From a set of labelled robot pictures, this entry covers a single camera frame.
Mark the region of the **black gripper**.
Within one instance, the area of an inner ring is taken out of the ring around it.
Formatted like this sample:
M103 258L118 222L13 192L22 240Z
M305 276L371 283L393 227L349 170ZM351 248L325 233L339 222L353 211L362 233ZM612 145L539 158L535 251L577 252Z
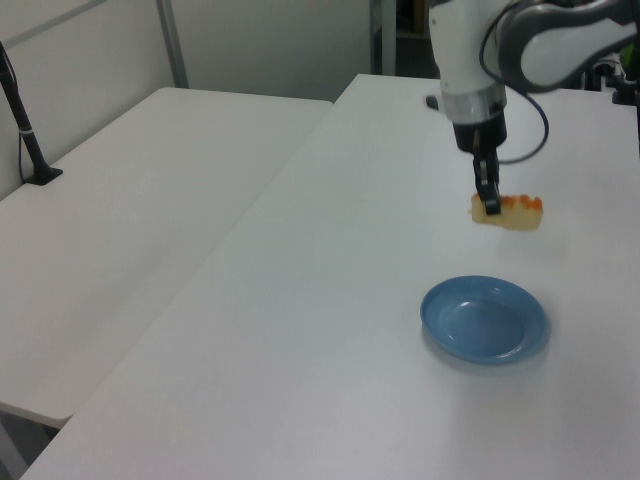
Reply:
M473 124L453 124L458 148L473 154L477 194L489 216L501 213L499 162L496 149L507 138L505 116L497 114Z

